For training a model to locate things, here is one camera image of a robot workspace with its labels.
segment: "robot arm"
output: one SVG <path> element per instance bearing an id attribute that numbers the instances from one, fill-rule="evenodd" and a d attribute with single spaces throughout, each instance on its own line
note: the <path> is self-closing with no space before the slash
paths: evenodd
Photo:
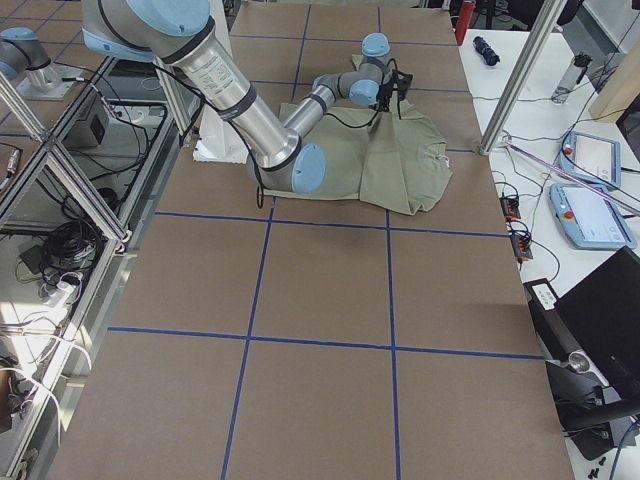
<path id="1" fill-rule="evenodd" d="M 179 7 L 174 0 L 83 0 L 82 7 L 90 49 L 140 62 L 158 56 L 182 69 L 222 120 L 240 131 L 256 160 L 256 176 L 274 190 L 315 191 L 324 179 L 325 157 L 302 137 L 339 98 L 375 103 L 378 85 L 389 77 L 386 37 L 370 35 L 363 42 L 360 69 L 320 77 L 283 124 L 216 39 L 208 0 L 183 0 Z"/>
<path id="2" fill-rule="evenodd" d="M 13 80 L 25 70 L 31 85 L 41 92 L 62 83 L 60 73 L 33 31 L 16 27 L 0 32 L 0 72 Z"/>
<path id="3" fill-rule="evenodd" d="M 361 106 L 375 104 L 380 85 L 391 79 L 389 52 L 389 42 L 382 33 L 367 35 L 362 41 L 363 60 L 358 71 L 318 77 L 311 93 L 284 125 L 304 137 L 338 99 L 349 98 Z"/>

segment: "cloth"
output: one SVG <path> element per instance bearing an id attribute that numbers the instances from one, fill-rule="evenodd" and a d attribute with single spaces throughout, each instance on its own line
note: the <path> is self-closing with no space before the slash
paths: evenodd
<path id="1" fill-rule="evenodd" d="M 284 119 L 295 105 L 283 104 Z M 350 125 L 366 124 L 373 112 L 333 107 L 330 113 Z M 277 196 L 316 200 L 360 199 L 394 212 L 414 215 L 431 210 L 451 178 L 445 141 L 433 122 L 408 102 L 400 112 L 380 113 L 368 128 L 352 129 L 325 115 L 305 137 L 317 143 L 327 158 L 327 173 L 311 195 L 268 192 Z"/>

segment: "white table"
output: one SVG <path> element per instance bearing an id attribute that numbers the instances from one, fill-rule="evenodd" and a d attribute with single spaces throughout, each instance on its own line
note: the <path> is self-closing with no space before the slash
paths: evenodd
<path id="1" fill-rule="evenodd" d="M 495 67 L 487 66 L 482 57 L 475 52 L 473 39 L 476 35 L 483 37 L 500 56 L 500 62 Z M 464 44 L 460 47 L 460 55 L 467 81 L 469 82 L 469 89 L 474 97 L 478 123 L 483 131 L 498 103 L 497 98 L 501 95 L 520 51 L 526 42 L 527 35 L 528 33 L 526 32 L 469 30 Z M 549 98 L 573 55 L 562 34 L 551 34 L 519 98 Z M 563 105 L 557 105 L 548 100 L 517 102 L 505 125 L 505 130 L 511 135 L 529 139 L 561 137 L 578 119 L 578 114 L 585 102 L 589 101 L 591 103 L 597 96 L 593 95 L 591 97 L 594 89 L 586 76 L 580 86 L 582 85 L 584 86 L 574 91 Z M 496 100 L 485 100 L 476 97 L 495 98 Z M 580 118 L 591 118 L 588 108 L 585 109 Z M 575 130 L 619 141 L 622 165 L 640 169 L 640 163 L 636 160 L 615 123 L 586 121 L 578 123 Z M 549 163 L 553 163 L 560 147 L 559 140 L 523 141 L 514 138 L 512 142 Z M 517 154 L 512 154 L 512 156 L 518 172 L 543 184 L 547 175 L 547 170 L 544 167 Z M 494 148 L 489 159 L 492 169 L 502 172 L 506 177 L 506 181 L 514 185 L 521 195 L 539 193 L 539 187 L 514 172 L 513 164 L 505 148 L 500 146 Z M 494 175 L 496 181 L 503 181 L 502 175 L 499 173 Z M 579 250 L 570 243 L 555 218 L 549 200 L 549 187 L 558 182 L 566 183 L 565 180 L 555 174 L 547 181 L 537 208 L 535 223 L 533 221 L 533 212 L 537 201 L 535 198 L 522 197 L 520 199 L 520 213 L 523 222 L 529 228 L 533 225 L 533 239 L 552 250 L 560 259 L 560 273 L 552 285 L 558 295 L 562 296 L 614 252 Z M 502 191 L 502 185 L 498 185 L 497 188 L 499 192 Z M 632 195 L 640 196 L 640 175 L 623 173 L 621 188 Z M 512 190 L 506 187 L 505 193 L 512 193 Z M 635 237 L 640 239 L 640 219 L 630 219 L 628 224 Z M 551 278 L 556 270 L 556 262 L 553 257 L 537 245 L 532 246 L 532 253 L 533 260 L 524 262 L 522 266 L 522 281 L 526 282 L 543 277 Z M 576 479 L 584 480 L 591 469 L 596 467 L 600 468 L 598 477 L 608 479 L 615 452 L 609 453 L 605 466 L 600 467 L 597 465 L 597 461 L 589 462 L 585 460 L 570 440 L 567 441 L 567 448 L 571 456 Z M 637 479 L 639 475 L 640 447 L 625 448 L 621 454 L 615 480 Z"/>

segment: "power strip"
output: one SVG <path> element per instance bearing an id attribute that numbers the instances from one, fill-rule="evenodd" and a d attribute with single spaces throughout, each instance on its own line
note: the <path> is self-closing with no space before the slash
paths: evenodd
<path id="1" fill-rule="evenodd" d="M 516 199 L 500 197 L 500 207 L 502 207 L 502 214 L 506 222 L 520 220 L 520 209 L 518 208 L 518 201 Z"/>
<path id="2" fill-rule="evenodd" d="M 513 254 L 519 263 L 526 262 L 527 260 L 533 260 L 533 254 L 531 248 L 525 245 L 524 240 L 517 233 L 511 233 L 509 235 L 511 239 L 511 248 L 513 248 Z"/>

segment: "red cylinder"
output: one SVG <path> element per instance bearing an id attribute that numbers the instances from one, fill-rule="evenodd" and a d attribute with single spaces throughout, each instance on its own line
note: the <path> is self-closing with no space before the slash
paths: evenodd
<path id="1" fill-rule="evenodd" d="M 460 16 L 456 22 L 456 42 L 458 43 L 458 46 L 462 45 L 462 42 L 464 42 L 464 36 L 467 34 L 467 29 L 471 23 L 471 17 L 473 16 L 475 8 L 476 4 L 472 0 L 464 0 L 464 2 L 462 2 L 462 7 L 460 7 Z"/>

